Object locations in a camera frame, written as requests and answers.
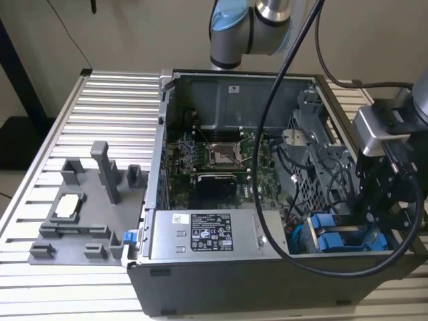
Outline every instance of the black cord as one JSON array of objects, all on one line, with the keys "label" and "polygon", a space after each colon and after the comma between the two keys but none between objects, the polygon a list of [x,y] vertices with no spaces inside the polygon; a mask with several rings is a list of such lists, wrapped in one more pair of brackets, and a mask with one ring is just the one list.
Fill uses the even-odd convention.
[{"label": "black cord", "polygon": [[46,2],[47,2],[47,3],[49,3],[49,5],[51,6],[51,8],[52,8],[53,12],[54,12],[54,13],[56,14],[56,16],[58,17],[58,19],[59,19],[60,23],[61,23],[61,24],[62,24],[62,26],[64,27],[64,29],[65,29],[65,31],[66,31],[66,33],[67,33],[68,37],[70,38],[70,40],[74,43],[74,45],[76,46],[76,48],[80,51],[80,53],[82,54],[83,58],[85,58],[85,60],[86,60],[86,62],[88,63],[89,67],[90,67],[91,69],[93,69],[93,68],[92,68],[91,63],[89,62],[89,60],[87,59],[87,57],[85,56],[85,54],[83,53],[83,51],[80,49],[79,45],[74,41],[73,37],[72,37],[72,36],[70,35],[70,33],[68,32],[68,29],[67,29],[66,25],[65,25],[65,24],[64,24],[64,22],[62,21],[62,19],[61,19],[60,15],[58,15],[58,12],[55,10],[55,7],[51,4],[51,1],[50,1],[50,0],[46,0]]},{"label": "black cord", "polygon": [[[336,180],[336,178],[340,174],[342,174],[342,173],[346,173],[346,175],[348,176],[348,180],[349,180],[349,182],[348,182],[349,183],[349,194],[351,195],[352,198],[355,198],[354,185],[352,184],[352,175],[350,174],[350,172],[349,172],[348,169],[339,169],[338,171],[336,171],[333,174],[332,178],[330,179],[330,182],[328,182],[328,185],[327,185],[327,201],[328,201],[329,205],[332,204],[332,201],[330,199],[330,193],[331,193],[331,190],[332,190],[332,187],[333,187],[333,183]],[[343,182],[340,182],[340,186],[342,186],[342,188],[345,189]]]},{"label": "black cord", "polygon": [[291,170],[287,167],[287,165],[284,163],[284,160],[282,159],[281,153],[280,153],[280,149],[277,148],[276,149],[276,154],[278,156],[278,159],[280,160],[280,164],[282,166],[282,168],[287,172],[287,174],[289,174],[289,176],[292,176],[293,173],[291,172]]},{"label": "black cord", "polygon": [[290,204],[290,207],[288,209],[287,219],[292,214],[292,209],[293,209],[294,205],[296,204],[297,198],[299,197],[300,188],[299,188],[298,182],[295,182],[295,186],[296,186],[296,193],[294,194],[293,201]]},{"label": "black cord", "polygon": [[294,159],[291,159],[291,157],[287,155],[287,153],[284,151],[284,149],[282,149],[281,146],[278,146],[277,150],[281,152],[282,156],[286,159],[286,161],[288,161],[290,164],[294,165],[295,167],[298,167],[299,169],[304,169],[305,171],[309,171],[310,169],[312,169],[313,167],[312,165],[310,166],[302,165],[300,163],[297,163]]},{"label": "black cord", "polygon": [[12,199],[12,196],[9,196],[8,194],[0,192],[0,195],[3,197],[6,197],[7,199]]},{"label": "black cord", "polygon": [[278,91],[278,88],[280,87],[281,81],[284,78],[288,68],[290,67],[290,64],[294,58],[294,56],[297,53],[297,50],[299,49],[300,45],[303,42],[303,39],[305,38],[308,30],[310,29],[310,26],[312,22],[314,21],[315,17],[317,16],[318,12],[321,9],[322,4],[324,3],[324,0],[317,0],[315,2],[312,10],[309,12],[308,18],[306,18],[306,21],[303,24],[302,30],[300,31],[299,35],[297,36],[296,41],[294,42],[293,46],[290,49],[290,52],[288,53],[286,59],[284,60],[284,63],[278,72],[278,75],[274,81],[274,84],[271,88],[271,91],[269,93],[269,96],[267,97],[263,113],[261,114],[260,123],[257,126],[257,130],[255,132],[255,139],[254,139],[254,149],[253,149],[253,160],[251,163],[251,176],[252,176],[252,187],[253,187],[253,196],[254,196],[254,203],[255,203],[255,209],[257,211],[257,216],[260,221],[261,228],[263,229],[263,232],[265,233],[265,236],[273,249],[276,251],[276,253],[281,256],[283,259],[286,259],[291,264],[294,264],[295,266],[302,268],[306,271],[321,275],[321,276],[329,276],[329,277],[335,277],[335,278],[357,278],[357,277],[363,277],[363,276],[371,276],[373,274],[376,274],[380,271],[383,271],[387,267],[389,267],[391,264],[394,264],[409,248],[411,243],[413,242],[416,234],[419,231],[419,227],[421,226],[422,221],[422,213],[423,213],[423,195],[421,186],[419,185],[419,182],[417,180],[417,177],[414,174],[409,174],[405,177],[407,182],[412,185],[413,190],[415,192],[415,202],[412,204],[414,206],[413,212],[415,214],[415,219],[413,220],[413,224],[410,228],[409,233],[407,234],[406,238],[401,242],[401,244],[396,248],[396,250],[388,256],[388,258],[384,261],[382,261],[380,264],[370,267],[365,270],[360,271],[351,271],[351,272],[336,272],[336,271],[326,271],[326,270],[319,270],[315,267],[307,266],[299,261],[296,261],[294,258],[289,256],[279,245],[276,243],[275,239],[272,237],[272,234],[270,233],[269,227],[266,223],[265,217],[263,215],[263,210],[261,208],[261,203],[259,200],[259,193],[257,190],[257,159],[259,156],[259,146],[260,146],[260,140],[261,140],[261,134],[263,132],[263,126],[265,124],[266,118],[268,116],[268,112],[270,109],[270,106],[272,105],[272,100],[275,98],[275,94]]},{"label": "black cord", "polygon": [[208,34],[209,34],[210,40],[211,40],[211,24],[213,22],[213,15],[214,15],[215,7],[217,6],[217,2],[219,2],[219,0],[214,0],[213,9],[211,10],[211,15],[209,16]]},{"label": "black cord", "polygon": [[320,19],[321,19],[321,11],[322,11],[322,6],[321,6],[321,10],[318,13],[318,16],[316,18],[315,21],[315,47],[316,47],[316,55],[318,56],[318,60],[320,60],[320,64],[322,69],[324,70],[324,73],[330,78],[330,80],[332,81],[333,84],[339,86],[339,87],[343,87],[343,88],[348,88],[348,89],[363,89],[363,88],[384,88],[384,87],[398,87],[398,88],[407,88],[407,89],[411,89],[413,84],[408,83],[408,82],[373,82],[373,83],[369,83],[369,84],[361,84],[361,85],[356,85],[356,84],[347,84],[344,82],[339,82],[328,70],[327,65],[324,61],[324,58],[322,57],[321,54],[321,48],[320,48]]},{"label": "black cord", "polygon": [[336,205],[339,205],[341,203],[347,203],[347,201],[345,201],[344,199],[340,199],[338,201],[335,201],[331,204],[327,204],[326,206],[324,206],[322,208],[323,211],[328,211],[330,209],[334,209],[336,213],[339,213],[338,209],[336,208]]}]

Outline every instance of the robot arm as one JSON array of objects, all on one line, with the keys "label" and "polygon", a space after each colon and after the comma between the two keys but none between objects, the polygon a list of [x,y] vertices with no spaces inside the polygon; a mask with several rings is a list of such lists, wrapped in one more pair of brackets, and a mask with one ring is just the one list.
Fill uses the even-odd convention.
[{"label": "robot arm", "polygon": [[272,55],[286,45],[290,28],[289,0],[218,0],[211,18],[211,63],[232,70],[243,54]]}]

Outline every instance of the barcode sticker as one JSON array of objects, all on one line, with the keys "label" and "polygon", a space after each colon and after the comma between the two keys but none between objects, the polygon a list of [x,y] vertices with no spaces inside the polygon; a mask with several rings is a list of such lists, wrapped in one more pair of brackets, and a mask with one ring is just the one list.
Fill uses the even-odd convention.
[{"label": "barcode sticker", "polygon": [[189,214],[173,214],[173,224],[189,224]]}]

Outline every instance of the floor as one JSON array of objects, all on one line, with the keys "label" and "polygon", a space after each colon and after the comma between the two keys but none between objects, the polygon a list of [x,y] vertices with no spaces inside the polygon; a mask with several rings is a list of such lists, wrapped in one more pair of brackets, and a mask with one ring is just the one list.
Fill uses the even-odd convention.
[{"label": "floor", "polygon": [[[24,171],[0,171],[0,192],[13,196],[24,178]],[[10,199],[0,195],[0,217],[5,212]]]}]

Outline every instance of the white component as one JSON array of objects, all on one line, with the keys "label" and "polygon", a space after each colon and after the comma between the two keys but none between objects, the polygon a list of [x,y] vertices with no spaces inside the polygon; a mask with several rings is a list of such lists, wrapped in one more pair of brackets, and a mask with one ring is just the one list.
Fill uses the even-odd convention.
[{"label": "white component", "polygon": [[293,183],[294,183],[294,184],[296,184],[296,183],[298,182],[298,180],[299,180],[296,174],[294,174],[294,175],[291,177],[291,179],[292,179],[292,181],[293,181]]},{"label": "white component", "polygon": [[79,196],[77,194],[65,194],[56,207],[55,214],[57,217],[69,218],[76,211],[79,203]]}]

